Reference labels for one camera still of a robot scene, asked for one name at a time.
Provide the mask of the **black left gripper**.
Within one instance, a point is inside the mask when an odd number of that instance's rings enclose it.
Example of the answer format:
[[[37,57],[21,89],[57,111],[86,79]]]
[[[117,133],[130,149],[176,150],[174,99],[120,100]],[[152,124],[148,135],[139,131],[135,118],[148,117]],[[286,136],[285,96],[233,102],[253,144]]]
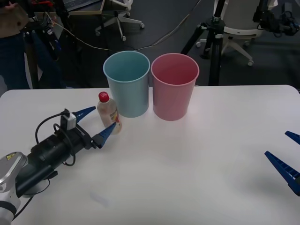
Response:
[[[81,109],[74,112],[76,122],[81,121],[85,116],[96,109],[95,106]],[[60,150],[82,150],[90,148],[102,148],[106,140],[112,134],[116,122],[105,128],[100,133],[91,137],[80,125],[71,130],[60,128]]]

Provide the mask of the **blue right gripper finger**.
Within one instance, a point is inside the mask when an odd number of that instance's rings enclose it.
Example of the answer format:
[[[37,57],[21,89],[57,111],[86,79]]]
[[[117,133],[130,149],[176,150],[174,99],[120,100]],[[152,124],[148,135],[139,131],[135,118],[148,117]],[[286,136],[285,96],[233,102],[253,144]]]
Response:
[[[297,195],[300,195],[300,173],[290,167],[288,164],[277,158],[269,151],[265,152],[265,156],[280,173],[280,175],[287,182],[290,189]]]
[[[297,144],[300,144],[300,135],[293,133],[291,131],[286,131],[285,135],[294,140]]]

